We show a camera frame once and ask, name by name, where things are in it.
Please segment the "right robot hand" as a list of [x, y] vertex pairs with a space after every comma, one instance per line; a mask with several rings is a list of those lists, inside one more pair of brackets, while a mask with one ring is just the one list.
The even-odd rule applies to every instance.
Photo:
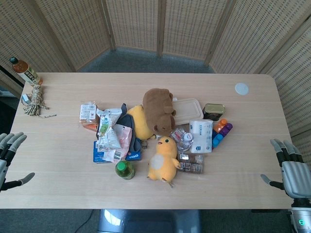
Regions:
[[262, 180], [275, 188], [284, 190], [292, 199], [311, 199], [311, 170], [304, 163], [302, 154], [291, 142], [271, 139], [280, 166], [282, 182], [270, 180], [261, 174]]

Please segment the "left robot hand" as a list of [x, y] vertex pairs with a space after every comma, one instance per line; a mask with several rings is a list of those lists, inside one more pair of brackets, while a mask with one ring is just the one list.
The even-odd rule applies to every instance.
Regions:
[[26, 140], [26, 138], [27, 135], [23, 132], [19, 132], [17, 134], [0, 134], [0, 192], [22, 186], [28, 183], [35, 176], [35, 173], [32, 172], [22, 179], [11, 182], [6, 181], [8, 168], [11, 165], [18, 148]]

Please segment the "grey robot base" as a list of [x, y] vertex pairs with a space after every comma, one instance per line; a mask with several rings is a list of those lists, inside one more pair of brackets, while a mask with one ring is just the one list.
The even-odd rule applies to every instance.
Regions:
[[97, 233], [202, 233], [199, 210], [102, 209]]

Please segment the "chocolate bar pack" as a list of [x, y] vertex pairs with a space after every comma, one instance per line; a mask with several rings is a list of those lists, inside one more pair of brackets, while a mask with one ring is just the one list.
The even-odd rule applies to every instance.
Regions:
[[180, 153], [177, 156], [180, 170], [187, 173], [202, 174], [204, 172], [204, 156], [201, 154]]

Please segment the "brown tea bottle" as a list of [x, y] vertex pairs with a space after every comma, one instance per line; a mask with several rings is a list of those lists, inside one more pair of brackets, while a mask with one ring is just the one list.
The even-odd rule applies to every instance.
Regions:
[[10, 57], [9, 61], [15, 73], [31, 86], [41, 85], [43, 83], [38, 74], [25, 61], [19, 60], [16, 57]]

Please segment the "colourful toy building blocks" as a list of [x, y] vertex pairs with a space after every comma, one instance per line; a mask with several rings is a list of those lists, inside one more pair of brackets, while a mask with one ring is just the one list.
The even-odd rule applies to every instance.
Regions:
[[229, 123], [225, 118], [219, 120], [213, 126], [212, 149], [217, 148], [232, 129], [233, 129], [233, 125]]

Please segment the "bread in clear bag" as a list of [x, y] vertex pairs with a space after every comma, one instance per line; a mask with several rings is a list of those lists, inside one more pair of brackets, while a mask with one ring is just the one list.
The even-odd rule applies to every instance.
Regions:
[[98, 105], [96, 101], [88, 101], [81, 104], [79, 122], [85, 129], [97, 131], [99, 125], [97, 110]]

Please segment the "round white table sticker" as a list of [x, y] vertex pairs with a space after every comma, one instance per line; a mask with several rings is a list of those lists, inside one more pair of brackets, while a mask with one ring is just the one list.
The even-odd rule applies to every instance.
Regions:
[[237, 83], [235, 85], [235, 91], [239, 95], [243, 95], [244, 96], [244, 95], [247, 95], [249, 93], [249, 87], [245, 83]]

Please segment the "white tissue pack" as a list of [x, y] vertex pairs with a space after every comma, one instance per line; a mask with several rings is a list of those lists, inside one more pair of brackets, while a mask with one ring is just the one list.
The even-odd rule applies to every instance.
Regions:
[[193, 136], [193, 143], [190, 147], [191, 153], [212, 152], [212, 130], [212, 120], [201, 119], [190, 121], [190, 133]]

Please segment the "dark green tin can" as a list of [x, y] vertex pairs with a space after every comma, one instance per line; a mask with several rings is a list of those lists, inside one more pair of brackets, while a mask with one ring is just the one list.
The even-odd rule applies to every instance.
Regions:
[[225, 113], [225, 106], [223, 104], [207, 103], [203, 108], [203, 119], [210, 119], [218, 121]]

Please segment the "white green snack bag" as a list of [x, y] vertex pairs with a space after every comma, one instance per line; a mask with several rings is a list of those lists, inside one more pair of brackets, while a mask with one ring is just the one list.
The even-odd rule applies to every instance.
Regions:
[[122, 109], [97, 109], [96, 114], [100, 118], [97, 132], [98, 151], [102, 152], [107, 150], [120, 149], [121, 145], [113, 127], [121, 116]]

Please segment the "white pink snack bag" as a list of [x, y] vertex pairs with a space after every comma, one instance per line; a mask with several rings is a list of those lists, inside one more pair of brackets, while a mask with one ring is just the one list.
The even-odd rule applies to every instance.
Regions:
[[113, 129], [121, 147], [119, 149], [105, 151], [103, 160], [116, 164], [119, 161], [124, 160], [129, 151], [132, 138], [132, 129], [120, 124], [115, 124]]

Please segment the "crumpled clear plastic bag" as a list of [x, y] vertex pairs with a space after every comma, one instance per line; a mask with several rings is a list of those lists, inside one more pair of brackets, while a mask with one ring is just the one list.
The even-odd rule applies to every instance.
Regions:
[[186, 132], [183, 128], [174, 129], [170, 137], [176, 142], [179, 152], [184, 152], [190, 149], [194, 140], [191, 133]]

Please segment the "green tea bottle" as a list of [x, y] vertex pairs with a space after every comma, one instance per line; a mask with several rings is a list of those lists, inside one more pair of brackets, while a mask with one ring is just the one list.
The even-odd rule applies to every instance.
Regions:
[[116, 164], [115, 172], [119, 177], [121, 177], [125, 180], [130, 180], [135, 175], [135, 170], [134, 170], [132, 164], [126, 160], [119, 161]]

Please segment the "beige plastic lunch box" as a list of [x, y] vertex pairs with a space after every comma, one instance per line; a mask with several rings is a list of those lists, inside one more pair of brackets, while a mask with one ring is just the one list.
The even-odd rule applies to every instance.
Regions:
[[173, 101], [176, 111], [174, 116], [176, 125], [188, 124], [191, 120], [203, 119], [203, 112], [197, 99], [184, 99]]

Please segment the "white snack packets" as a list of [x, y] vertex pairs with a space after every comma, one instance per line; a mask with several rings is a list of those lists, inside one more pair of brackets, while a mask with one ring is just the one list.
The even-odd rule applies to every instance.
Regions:
[[119, 117], [116, 124], [127, 126], [127, 127], [130, 127], [132, 129], [132, 138], [131, 138], [129, 151], [130, 152], [140, 151], [141, 143], [140, 143], [140, 140], [138, 138], [136, 138], [135, 129], [134, 129], [135, 125], [134, 125], [133, 117], [131, 115], [127, 114], [127, 107], [126, 107], [125, 103], [122, 104], [121, 109], [122, 109], [122, 114]]

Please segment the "blue Oreo box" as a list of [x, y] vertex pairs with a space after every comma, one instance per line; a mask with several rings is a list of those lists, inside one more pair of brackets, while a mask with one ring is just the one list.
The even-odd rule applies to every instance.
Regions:
[[[97, 142], [93, 142], [93, 162], [97, 164], [104, 164], [109, 163], [109, 161], [106, 161], [103, 159], [104, 152], [98, 152], [98, 145]], [[140, 151], [137, 152], [129, 152], [126, 156], [126, 161], [140, 161], [141, 155]]]

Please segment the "small yellow chick plush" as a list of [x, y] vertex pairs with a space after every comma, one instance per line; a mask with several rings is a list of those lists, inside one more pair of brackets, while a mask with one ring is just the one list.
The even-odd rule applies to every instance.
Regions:
[[181, 169], [180, 162], [177, 160], [176, 142], [168, 136], [160, 137], [155, 155], [151, 157], [148, 166], [148, 179], [162, 181], [173, 188], [177, 169]]

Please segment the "large yellow plush toy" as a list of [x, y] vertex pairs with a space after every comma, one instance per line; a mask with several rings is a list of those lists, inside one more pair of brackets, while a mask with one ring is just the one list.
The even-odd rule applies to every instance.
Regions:
[[127, 114], [131, 115], [134, 120], [134, 129], [136, 137], [140, 140], [155, 139], [155, 134], [149, 129], [144, 109], [142, 105], [136, 105], [127, 111]]

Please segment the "brown bear plush toy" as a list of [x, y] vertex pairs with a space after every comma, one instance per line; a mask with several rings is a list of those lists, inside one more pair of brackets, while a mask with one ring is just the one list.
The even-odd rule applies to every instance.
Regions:
[[172, 93], [168, 89], [150, 89], [144, 94], [142, 106], [149, 129], [156, 135], [169, 136], [175, 128], [176, 114]]

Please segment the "wooden folding screen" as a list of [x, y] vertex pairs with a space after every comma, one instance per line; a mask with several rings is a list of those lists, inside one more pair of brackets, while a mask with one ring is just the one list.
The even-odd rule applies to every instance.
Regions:
[[23, 90], [10, 56], [76, 72], [120, 47], [272, 76], [311, 164], [311, 0], [0, 0], [0, 93]]

